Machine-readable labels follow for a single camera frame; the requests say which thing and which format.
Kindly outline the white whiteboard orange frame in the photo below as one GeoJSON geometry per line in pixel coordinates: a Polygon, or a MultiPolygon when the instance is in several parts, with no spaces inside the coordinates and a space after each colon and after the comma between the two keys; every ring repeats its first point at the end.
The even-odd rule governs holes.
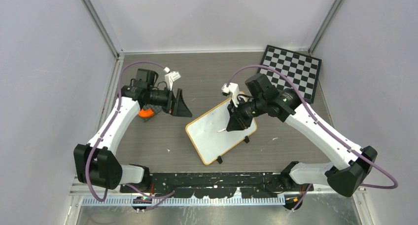
{"type": "Polygon", "coordinates": [[[218,133],[218,130],[226,128],[229,121],[227,106],[230,101],[230,98],[224,100],[185,127],[186,134],[204,165],[215,161],[222,163],[221,157],[225,153],[241,142],[248,143],[250,135],[257,130],[257,123],[253,119],[246,130],[218,133]]]}

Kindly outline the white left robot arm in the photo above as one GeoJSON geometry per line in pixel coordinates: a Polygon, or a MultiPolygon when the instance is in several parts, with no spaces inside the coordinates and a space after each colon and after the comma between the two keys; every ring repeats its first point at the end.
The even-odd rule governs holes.
{"type": "Polygon", "coordinates": [[[73,152],[77,178],[81,183],[115,189],[121,184],[132,184],[139,192],[150,189],[149,169],[141,165],[121,165],[115,154],[131,121],[146,105],[160,106],[172,116],[192,117],[186,106],[182,89],[173,92],[173,83],[180,79],[177,71],[165,68],[166,86],[155,86],[158,74],[152,70],[138,69],[129,85],[121,88],[121,97],[115,102],[113,113],[106,119],[97,134],[87,144],[78,144],[73,152]]]}

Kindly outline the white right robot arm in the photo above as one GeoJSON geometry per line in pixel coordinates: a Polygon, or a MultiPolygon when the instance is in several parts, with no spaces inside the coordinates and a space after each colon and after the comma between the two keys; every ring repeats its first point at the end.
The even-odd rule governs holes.
{"type": "Polygon", "coordinates": [[[343,138],[323,123],[308,104],[304,105],[295,90],[279,91],[266,75],[257,73],[245,84],[249,96],[240,93],[235,83],[222,86],[224,96],[232,95],[227,106],[230,118],[226,131],[248,129],[253,119],[263,114],[279,119],[302,133],[330,159],[329,163],[320,164],[290,162],[280,173],[283,188],[292,191],[299,185],[320,184],[330,186],[342,196],[352,196],[371,171],[366,159],[374,162],[377,151],[343,138]]]}

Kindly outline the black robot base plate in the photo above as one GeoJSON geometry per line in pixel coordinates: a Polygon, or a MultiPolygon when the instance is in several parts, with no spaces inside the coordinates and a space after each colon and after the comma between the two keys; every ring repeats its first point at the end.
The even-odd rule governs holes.
{"type": "Polygon", "coordinates": [[[151,192],[163,196],[174,191],[174,198],[231,198],[240,191],[243,198],[273,198],[283,192],[301,195],[307,184],[297,185],[275,172],[152,173],[121,193],[151,192]]]}

